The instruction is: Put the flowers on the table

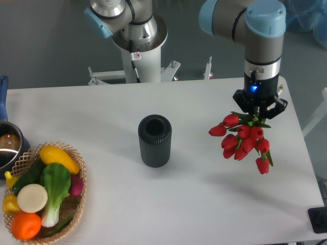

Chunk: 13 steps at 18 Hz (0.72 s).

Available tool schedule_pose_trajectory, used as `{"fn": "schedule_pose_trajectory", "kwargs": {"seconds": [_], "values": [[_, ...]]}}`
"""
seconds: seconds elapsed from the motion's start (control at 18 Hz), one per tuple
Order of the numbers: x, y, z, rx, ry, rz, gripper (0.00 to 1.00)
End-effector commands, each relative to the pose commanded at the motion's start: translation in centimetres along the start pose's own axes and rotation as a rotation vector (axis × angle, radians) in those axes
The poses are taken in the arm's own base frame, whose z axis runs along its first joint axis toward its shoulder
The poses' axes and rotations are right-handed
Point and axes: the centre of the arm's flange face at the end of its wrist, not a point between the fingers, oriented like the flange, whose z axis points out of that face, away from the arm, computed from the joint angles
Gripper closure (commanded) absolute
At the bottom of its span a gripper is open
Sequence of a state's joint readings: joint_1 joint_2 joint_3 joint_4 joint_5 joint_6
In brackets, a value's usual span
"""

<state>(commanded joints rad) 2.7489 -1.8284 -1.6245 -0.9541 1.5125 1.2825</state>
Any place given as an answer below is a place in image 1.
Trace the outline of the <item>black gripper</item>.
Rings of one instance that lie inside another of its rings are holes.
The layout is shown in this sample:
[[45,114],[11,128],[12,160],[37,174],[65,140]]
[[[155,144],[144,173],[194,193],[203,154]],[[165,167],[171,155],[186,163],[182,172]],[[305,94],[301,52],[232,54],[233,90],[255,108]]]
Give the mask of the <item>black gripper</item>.
[[245,113],[255,113],[257,108],[263,112],[263,118],[273,119],[285,111],[288,101],[277,95],[279,74],[273,78],[260,80],[259,75],[249,77],[244,74],[244,90],[235,91],[232,98]]

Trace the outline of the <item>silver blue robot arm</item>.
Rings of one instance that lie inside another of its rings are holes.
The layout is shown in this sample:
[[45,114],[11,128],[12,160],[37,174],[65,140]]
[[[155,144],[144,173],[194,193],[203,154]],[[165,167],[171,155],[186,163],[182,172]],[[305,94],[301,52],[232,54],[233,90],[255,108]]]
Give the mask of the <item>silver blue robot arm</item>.
[[[91,1],[84,16],[103,38],[121,50],[127,83],[170,81],[161,67],[161,46],[168,36],[165,21],[151,1]],[[286,9],[280,1],[205,1],[199,12],[201,29],[245,48],[244,88],[233,99],[245,113],[272,119],[287,101],[277,85],[286,30]]]

